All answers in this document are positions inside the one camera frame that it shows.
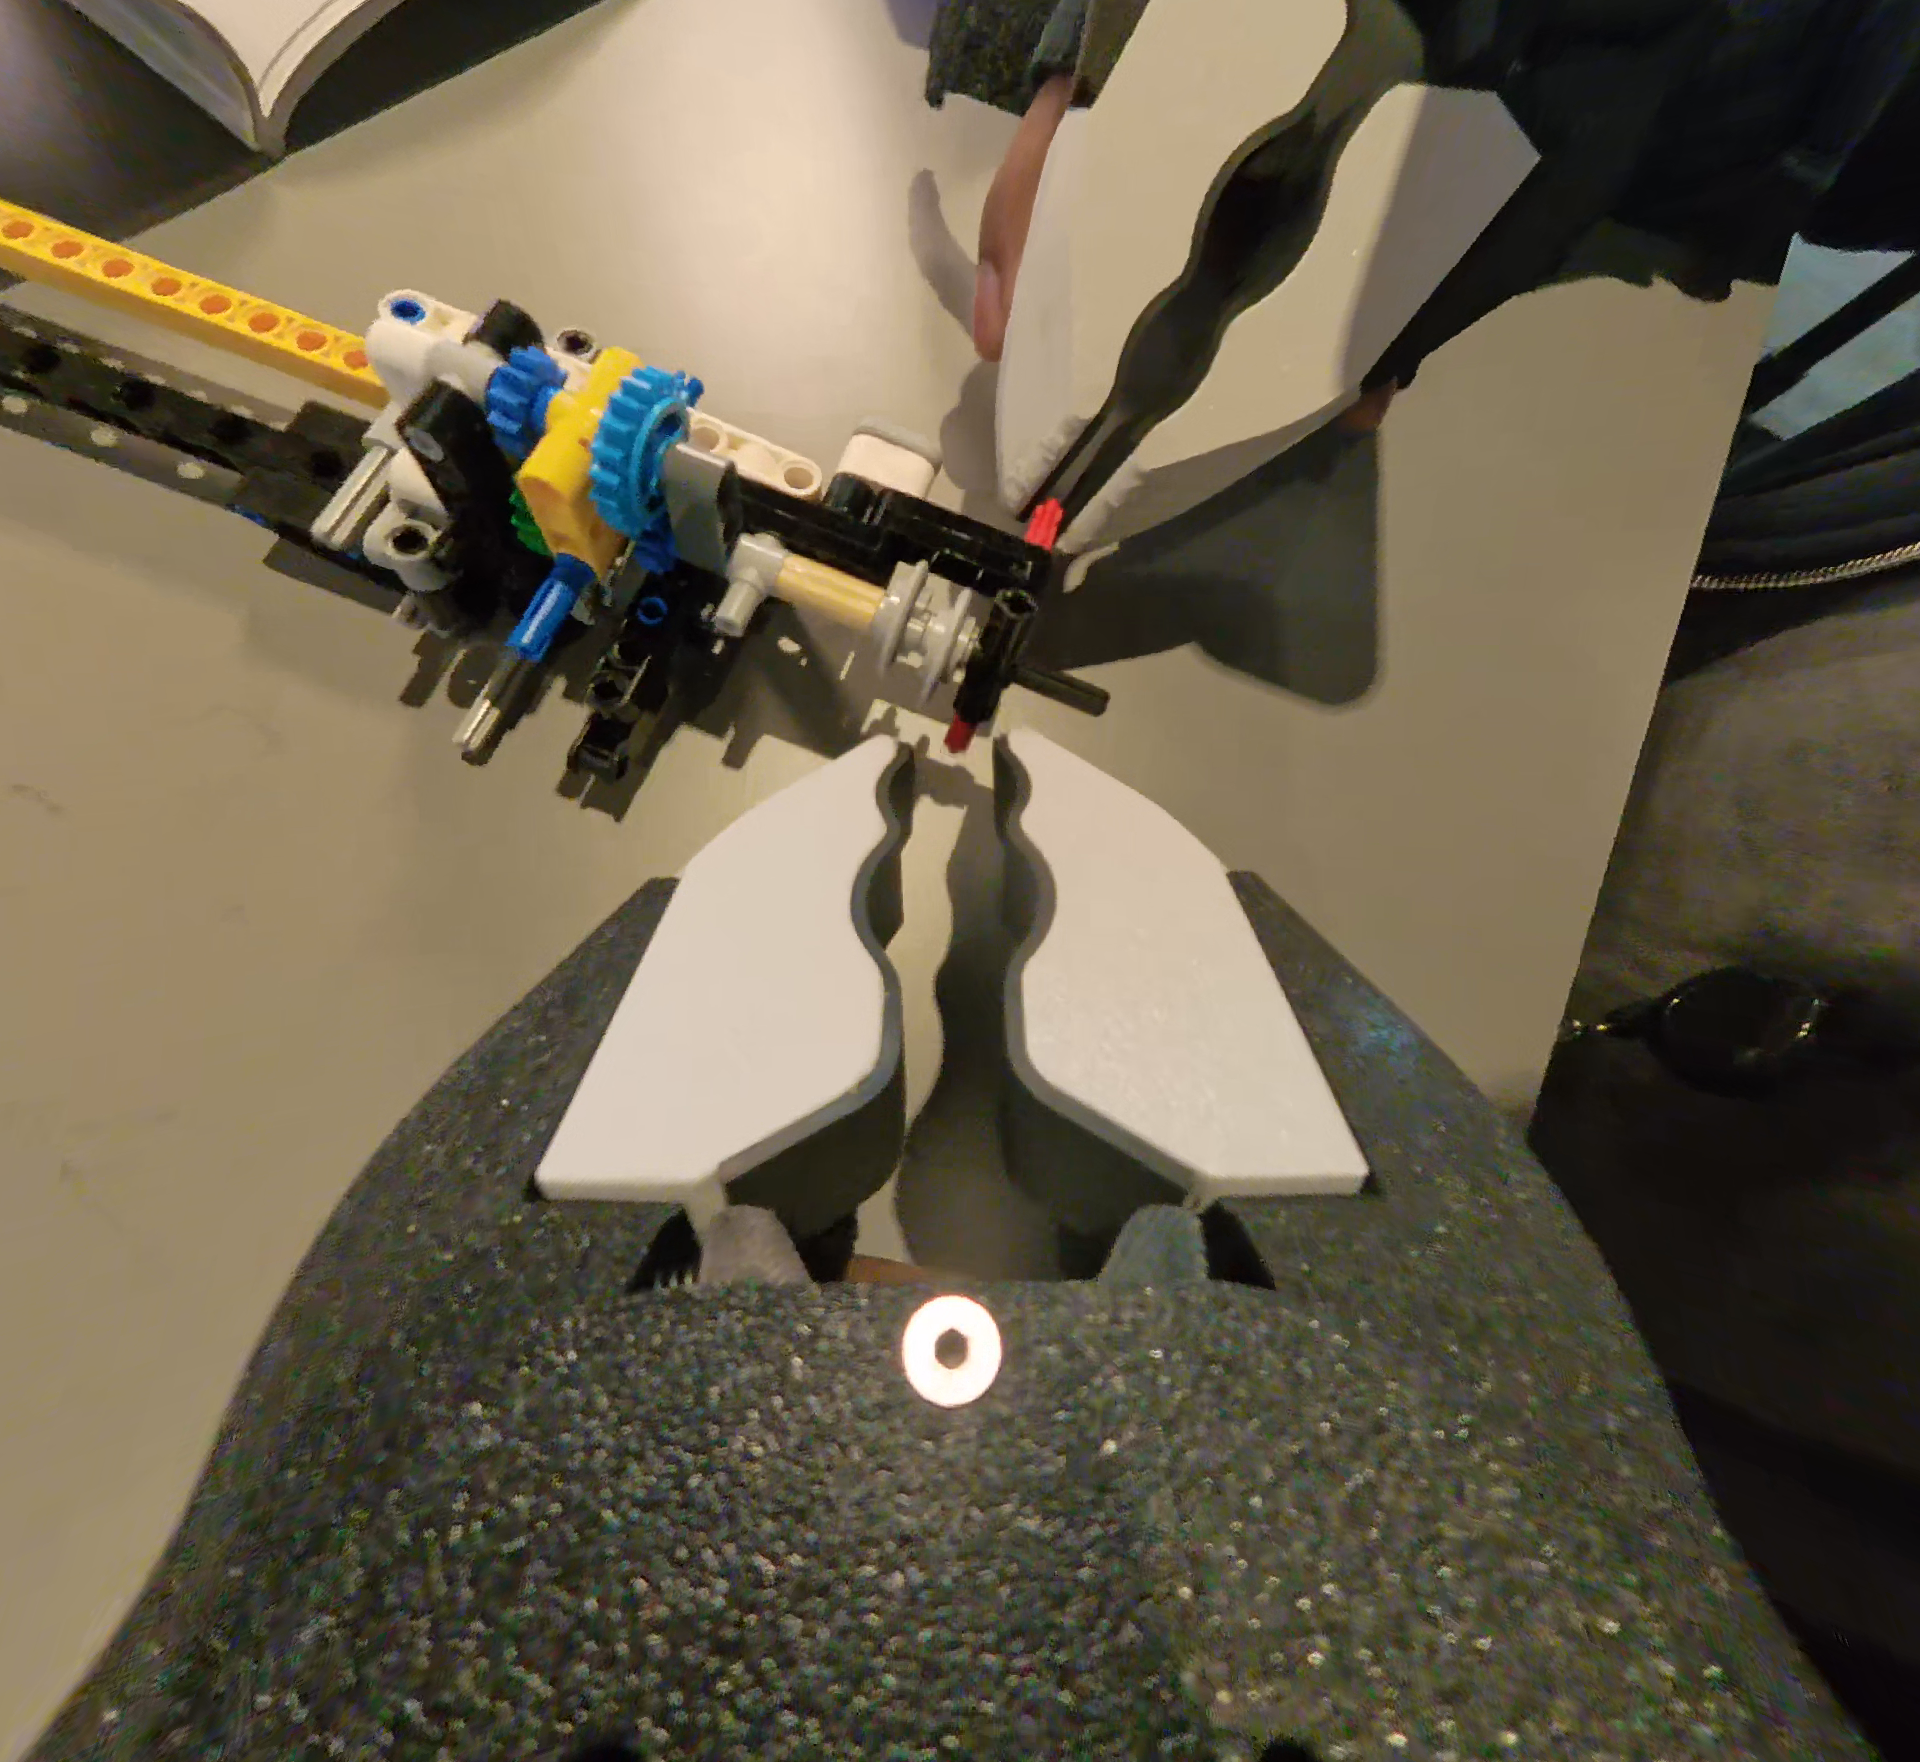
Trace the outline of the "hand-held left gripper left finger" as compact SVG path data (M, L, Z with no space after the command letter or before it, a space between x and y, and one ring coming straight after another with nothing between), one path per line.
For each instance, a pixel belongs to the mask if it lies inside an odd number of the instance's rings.
M537 1189L865 1206L900 1164L900 852L915 751L871 738L763 800L674 884Z

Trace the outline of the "person's right forearm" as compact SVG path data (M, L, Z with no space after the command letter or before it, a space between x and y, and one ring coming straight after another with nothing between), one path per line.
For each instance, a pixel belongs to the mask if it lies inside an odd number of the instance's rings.
M1773 281L1802 218L1917 69L1920 0L1716 0L1621 221L1663 236L1697 301Z

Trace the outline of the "black lego connector piece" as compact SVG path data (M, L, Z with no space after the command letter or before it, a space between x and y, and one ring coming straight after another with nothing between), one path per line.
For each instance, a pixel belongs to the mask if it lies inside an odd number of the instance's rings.
M972 646L951 670L951 718L944 744L964 753L978 735L998 718L1001 698L1018 683L1029 627L1037 621L1037 595L1025 588L1001 588L985 618L972 621Z

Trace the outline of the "multicoloured lego technic model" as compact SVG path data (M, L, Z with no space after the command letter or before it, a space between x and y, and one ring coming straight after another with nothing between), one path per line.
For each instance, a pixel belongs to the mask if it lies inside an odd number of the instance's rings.
M939 461L900 433L854 433L838 465L816 465L709 416L692 376L549 333L511 301L475 316L389 291L348 333L15 200L0 252L14 281L313 392L273 416L4 306L4 433L222 509L445 646L491 639L466 760L491 757L549 662L594 639L563 768L626 783L641 725L700 713L772 604L838 627L951 718L972 621L1025 588L1041 608L1007 691L1085 718L1111 706L1034 662L1064 574L1055 503L1018 532L935 503Z

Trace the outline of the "black glossy round object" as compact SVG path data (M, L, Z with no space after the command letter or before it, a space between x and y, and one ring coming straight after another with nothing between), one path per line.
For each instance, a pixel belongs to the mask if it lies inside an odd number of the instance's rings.
M1602 1015L1571 1015L1557 1042L1638 1044L1667 1075L1716 1095L1764 1095L1840 1051L1833 994L1741 965L1697 971Z

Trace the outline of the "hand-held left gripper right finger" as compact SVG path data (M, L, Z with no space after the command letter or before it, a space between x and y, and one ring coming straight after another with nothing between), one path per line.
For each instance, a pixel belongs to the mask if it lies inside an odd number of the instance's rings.
M1001 1154L1037 1206L1357 1197L1366 1158L1229 872L1153 800L998 738Z

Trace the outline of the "black chair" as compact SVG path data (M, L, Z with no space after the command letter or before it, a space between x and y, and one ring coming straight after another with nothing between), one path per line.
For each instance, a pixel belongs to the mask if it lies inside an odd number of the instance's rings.
M1722 472L1678 627L1697 670L1857 604L1917 602L1920 376L1834 416L1741 441Z

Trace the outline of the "person's right hand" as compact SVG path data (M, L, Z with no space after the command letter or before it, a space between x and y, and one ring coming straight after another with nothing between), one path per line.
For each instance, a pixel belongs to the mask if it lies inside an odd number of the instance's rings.
M1037 213L1045 158L1070 108L1075 77L1055 73L1034 93L985 198L972 279L972 349L985 362L998 362L1005 349L1005 325Z

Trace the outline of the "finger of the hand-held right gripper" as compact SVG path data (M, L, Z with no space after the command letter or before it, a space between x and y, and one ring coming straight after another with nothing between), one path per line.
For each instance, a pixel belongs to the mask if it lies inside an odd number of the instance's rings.
M1037 195L998 360L998 490L1064 525L1189 397L1217 342L1208 297L1245 297L1263 248L1324 198L1312 93L1353 0L1144 0Z
M1064 521L1055 548L1143 537L1327 428L1532 167L1498 93L1392 83L1339 139L1279 279L1201 301L1217 342L1199 386Z

